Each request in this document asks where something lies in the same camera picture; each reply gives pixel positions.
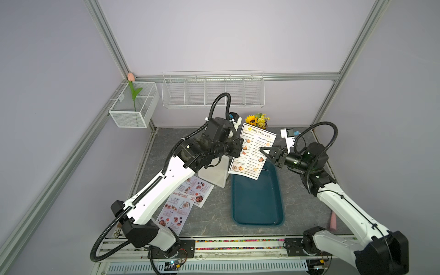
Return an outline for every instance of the metal rail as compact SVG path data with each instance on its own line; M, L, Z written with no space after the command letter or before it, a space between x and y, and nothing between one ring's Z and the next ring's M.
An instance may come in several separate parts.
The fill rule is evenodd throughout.
M84 0L84 2L90 12L93 21L95 22L96 27L98 28L99 33L101 34L101 37L104 40L104 43L109 49L110 54L112 55L117 67L119 68L122 77L126 78L130 70L128 69L128 65L125 62L122 52L116 43L116 39L113 36L113 33L110 29L109 24L107 23L107 20L100 5L98 4L98 1Z
M173 78L196 78L201 77L202 75L173 75ZM233 76L249 76L251 77L251 74L240 74L236 75L233 74ZM294 81L294 80L339 80L340 78L339 73L264 73L263 74L263 80L264 81ZM149 76L136 76L137 81L153 81L157 83L162 83L164 80L163 75L149 75Z

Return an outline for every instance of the tabletop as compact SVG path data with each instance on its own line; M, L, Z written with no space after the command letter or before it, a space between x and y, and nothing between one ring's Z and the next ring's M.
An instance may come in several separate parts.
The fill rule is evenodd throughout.
M281 128L268 128L269 132L277 135L274 146L285 146L286 142L280 136ZM306 128L295 128L295 131L304 131ZM166 155L171 147L183 136L192 133L189 128L158 128L153 147L148 157L138 192L163 167ZM315 142L311 132L304 135L307 144ZM231 209L231 177L228 177L225 188L214 186L202 208L194 206L182 228L180 237L196 236L242 236L242 235L302 235L304 230L315 226L324 228L330 225L331 210L323 202L309 194L304 188L300 176L287 168L277 168L279 185L284 207L285 220L278 227L246 227L237 224L232 219ZM156 210L153 218L156 219L163 205ZM350 229L338 218L335 234L352 234Z

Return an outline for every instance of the yellow flower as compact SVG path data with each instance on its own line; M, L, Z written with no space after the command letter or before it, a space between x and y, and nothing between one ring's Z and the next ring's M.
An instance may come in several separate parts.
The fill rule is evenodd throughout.
M255 125L255 116L248 116L245 119L245 122L250 125Z

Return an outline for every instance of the wire shelf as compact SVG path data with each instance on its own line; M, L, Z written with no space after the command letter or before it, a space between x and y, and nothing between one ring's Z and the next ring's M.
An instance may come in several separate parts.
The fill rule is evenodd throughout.
M262 72L180 75L164 73L163 106L169 109L209 107L221 93L231 95L234 107L263 107L264 80ZM225 100L217 105L225 106Z
M133 87L142 87L133 104L132 91L128 83L123 87L112 107L110 115L120 128L146 128L159 101L155 82L134 81Z

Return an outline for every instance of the teal tray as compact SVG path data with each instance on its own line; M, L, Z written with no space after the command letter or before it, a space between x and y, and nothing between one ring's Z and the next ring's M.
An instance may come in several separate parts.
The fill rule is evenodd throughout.
M240 225L274 227L284 222L275 166L267 161L257 180L232 175L232 218Z

